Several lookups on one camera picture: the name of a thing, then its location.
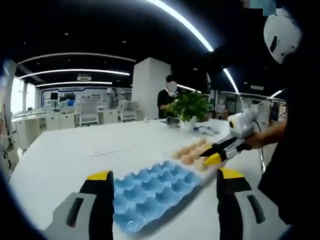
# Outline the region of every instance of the brown egg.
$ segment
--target brown egg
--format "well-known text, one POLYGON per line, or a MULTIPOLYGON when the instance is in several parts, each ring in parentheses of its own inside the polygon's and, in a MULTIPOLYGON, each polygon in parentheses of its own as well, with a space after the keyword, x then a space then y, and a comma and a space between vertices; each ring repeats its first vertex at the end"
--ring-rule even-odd
POLYGON ((181 148, 181 150, 179 151, 181 155, 187 155, 190 153, 190 148, 189 147, 183 147, 181 148))
POLYGON ((196 146, 195 144, 191 144, 191 145, 189 146, 189 149, 190 149, 190 150, 195 150, 196 147, 197 147, 197 146, 196 146))
POLYGON ((174 151, 174 152, 172 153, 171 157, 172 157, 173 159, 177 159, 177 160, 178 160, 178 159, 181 158, 181 153, 178 152, 178 151, 174 151))
POLYGON ((196 152, 198 153, 198 155, 202 154, 204 151, 203 151, 203 148, 202 147, 198 147, 196 149, 196 152))
POLYGON ((207 142, 207 140, 206 140, 205 138, 201 138, 201 139, 199 140, 199 142, 202 143, 202 144, 205 144, 205 143, 207 142))
POLYGON ((191 154, 193 160, 197 160, 200 158, 197 150, 192 151, 190 154, 191 154))
POLYGON ((202 144, 203 144, 203 143, 202 143, 200 140, 195 143, 195 145, 196 145, 197 147, 200 147, 202 144))
POLYGON ((194 159, 191 155, 187 155, 182 158, 182 163, 184 165, 192 165, 194 163, 194 159))

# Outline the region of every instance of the black sleeve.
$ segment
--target black sleeve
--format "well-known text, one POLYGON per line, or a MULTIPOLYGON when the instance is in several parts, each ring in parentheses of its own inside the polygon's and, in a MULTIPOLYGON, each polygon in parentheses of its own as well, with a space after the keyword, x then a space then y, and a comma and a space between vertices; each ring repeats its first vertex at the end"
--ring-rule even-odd
POLYGON ((164 103, 164 95, 163 95, 163 92, 160 91, 158 93, 157 106, 158 106, 158 108, 160 108, 160 106, 162 106, 162 105, 165 105, 165 103, 164 103))

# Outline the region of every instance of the green leaves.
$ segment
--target green leaves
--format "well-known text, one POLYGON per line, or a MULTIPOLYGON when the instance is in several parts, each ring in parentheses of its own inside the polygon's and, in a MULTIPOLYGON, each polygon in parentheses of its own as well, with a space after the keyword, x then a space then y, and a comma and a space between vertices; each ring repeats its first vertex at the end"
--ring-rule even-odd
POLYGON ((181 121, 190 121, 196 116, 198 121, 203 121, 210 106, 208 100, 197 92, 178 95, 167 108, 166 112, 172 113, 175 117, 180 117, 181 121))

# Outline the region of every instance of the white helmet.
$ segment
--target white helmet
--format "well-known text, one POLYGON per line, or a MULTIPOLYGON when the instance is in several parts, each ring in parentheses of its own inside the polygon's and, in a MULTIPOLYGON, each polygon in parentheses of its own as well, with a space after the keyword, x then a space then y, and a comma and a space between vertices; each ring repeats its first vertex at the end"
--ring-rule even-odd
POLYGON ((302 32, 284 9, 277 9, 267 18, 263 36, 272 57, 282 64, 286 55, 298 48, 302 32))

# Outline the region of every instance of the black shirt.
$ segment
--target black shirt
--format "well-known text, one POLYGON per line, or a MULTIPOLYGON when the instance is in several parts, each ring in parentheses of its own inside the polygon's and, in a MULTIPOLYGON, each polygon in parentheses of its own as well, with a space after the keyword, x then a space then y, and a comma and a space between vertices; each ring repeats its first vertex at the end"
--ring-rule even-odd
POLYGON ((157 101, 157 106, 158 106, 158 116, 159 119, 164 119, 166 118, 165 116, 165 111, 161 110, 160 107, 162 105, 167 105, 167 104, 171 104, 174 101, 174 97, 173 96, 169 96, 169 93, 163 89, 158 93, 158 101, 157 101))
POLYGON ((278 206, 286 224, 310 230, 310 224, 317 222, 313 213, 319 204, 320 55, 316 45, 304 45, 308 48, 299 47, 288 56, 275 76, 286 81, 287 124, 258 188, 278 206))

